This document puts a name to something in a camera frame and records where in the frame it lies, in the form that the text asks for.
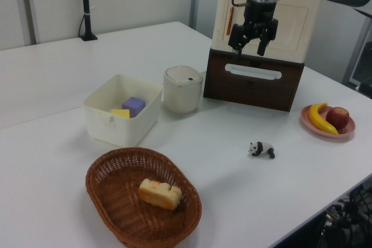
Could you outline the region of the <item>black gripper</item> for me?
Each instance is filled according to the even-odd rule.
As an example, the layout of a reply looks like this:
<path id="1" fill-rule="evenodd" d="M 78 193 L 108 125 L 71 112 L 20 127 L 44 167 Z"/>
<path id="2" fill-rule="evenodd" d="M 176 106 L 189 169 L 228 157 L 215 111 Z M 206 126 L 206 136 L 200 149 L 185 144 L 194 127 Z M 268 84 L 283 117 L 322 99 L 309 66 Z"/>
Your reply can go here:
<path id="1" fill-rule="evenodd" d="M 259 56 L 263 56 L 269 42 L 275 40 L 278 27 L 278 20 L 274 18 L 276 4 L 247 0 L 244 25 L 233 24 L 228 41 L 235 61 L 240 60 L 242 49 L 248 39 L 260 39 L 257 49 Z"/>

